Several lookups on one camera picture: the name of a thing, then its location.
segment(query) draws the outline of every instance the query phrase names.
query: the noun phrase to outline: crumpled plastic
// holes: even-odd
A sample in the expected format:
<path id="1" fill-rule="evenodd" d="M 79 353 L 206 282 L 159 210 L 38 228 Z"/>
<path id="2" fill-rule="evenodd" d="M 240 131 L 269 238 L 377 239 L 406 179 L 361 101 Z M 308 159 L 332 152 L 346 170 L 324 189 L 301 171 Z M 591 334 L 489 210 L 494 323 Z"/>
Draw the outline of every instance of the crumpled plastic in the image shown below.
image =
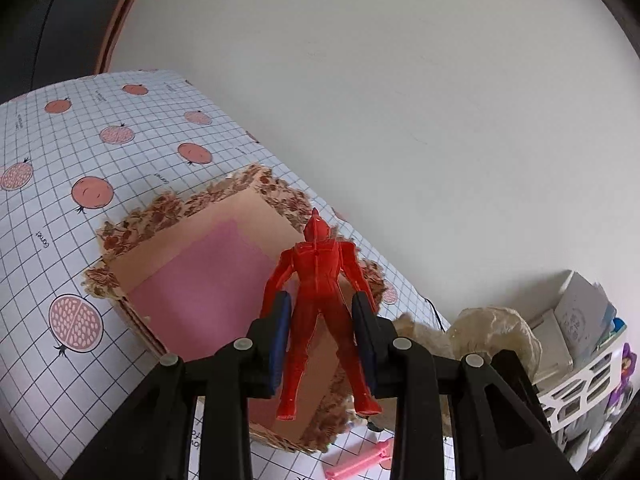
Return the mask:
<path id="1" fill-rule="evenodd" d="M 460 312 L 446 332 L 415 322 L 410 314 L 394 321 L 399 336 L 408 337 L 424 346 L 431 354 L 460 360 L 476 353 L 488 363 L 500 350 L 513 350 L 518 355 L 529 379 L 540 366 L 542 345 L 522 316 L 510 308 L 494 306 L 467 308 Z M 396 400 L 379 399 L 382 413 L 369 417 L 377 427 L 394 431 Z M 451 436 L 451 417 L 446 396 L 440 396 L 442 434 Z"/>
<path id="2" fill-rule="evenodd" d="M 500 350 L 513 350 L 532 380 L 542 355 L 542 345 L 522 316 L 511 308 L 466 308 L 447 330 L 453 355 L 480 354 L 488 363 Z"/>

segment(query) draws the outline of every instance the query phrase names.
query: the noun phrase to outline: purple toy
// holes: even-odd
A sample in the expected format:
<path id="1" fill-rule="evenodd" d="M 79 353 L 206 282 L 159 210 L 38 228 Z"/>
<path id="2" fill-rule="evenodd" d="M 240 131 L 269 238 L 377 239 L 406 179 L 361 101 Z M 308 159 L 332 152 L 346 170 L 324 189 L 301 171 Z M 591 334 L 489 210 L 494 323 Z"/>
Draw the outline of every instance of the purple toy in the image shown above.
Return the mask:
<path id="1" fill-rule="evenodd" d="M 625 343 L 625 346 L 622 349 L 622 373 L 620 374 L 620 384 L 609 396 L 607 407 L 615 405 L 620 400 L 626 385 L 629 383 L 631 374 L 636 370 L 637 358 L 638 356 L 631 351 L 629 343 Z"/>

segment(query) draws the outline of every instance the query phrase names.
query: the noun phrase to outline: figure's helmet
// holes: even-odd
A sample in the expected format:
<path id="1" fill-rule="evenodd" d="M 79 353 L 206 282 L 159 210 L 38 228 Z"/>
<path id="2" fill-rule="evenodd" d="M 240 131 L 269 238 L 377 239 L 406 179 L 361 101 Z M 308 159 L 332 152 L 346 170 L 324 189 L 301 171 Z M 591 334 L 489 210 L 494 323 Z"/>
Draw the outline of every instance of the figure's helmet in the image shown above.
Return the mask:
<path id="1" fill-rule="evenodd" d="M 322 220 L 318 214 L 318 209 L 314 208 L 311 212 L 311 218 L 305 226 L 305 240 L 307 242 L 322 242 L 329 238 L 329 225 Z"/>

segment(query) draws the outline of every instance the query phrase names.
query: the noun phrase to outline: red plastic figure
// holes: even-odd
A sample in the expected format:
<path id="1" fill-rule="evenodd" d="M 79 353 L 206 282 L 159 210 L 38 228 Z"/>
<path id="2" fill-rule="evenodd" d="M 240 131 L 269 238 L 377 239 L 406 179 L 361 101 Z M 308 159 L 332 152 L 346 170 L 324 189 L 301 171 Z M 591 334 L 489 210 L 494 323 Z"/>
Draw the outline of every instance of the red plastic figure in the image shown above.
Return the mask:
<path id="1" fill-rule="evenodd" d="M 371 396 L 364 380 L 358 349 L 353 340 L 353 323 L 338 287 L 342 271 L 355 290 L 366 292 L 371 307 L 373 295 L 356 257 L 356 246 L 329 238 L 330 230 L 314 208 L 305 227 L 305 241 L 283 251 L 278 266 L 264 288 L 261 317 L 267 316 L 276 293 L 294 272 L 300 288 L 291 316 L 290 346 L 284 369 L 284 384 L 276 412 L 280 420 L 296 418 L 296 394 L 308 359 L 307 348 L 322 314 L 329 332 L 338 343 L 338 359 L 347 373 L 359 415 L 374 415 L 382 410 Z"/>

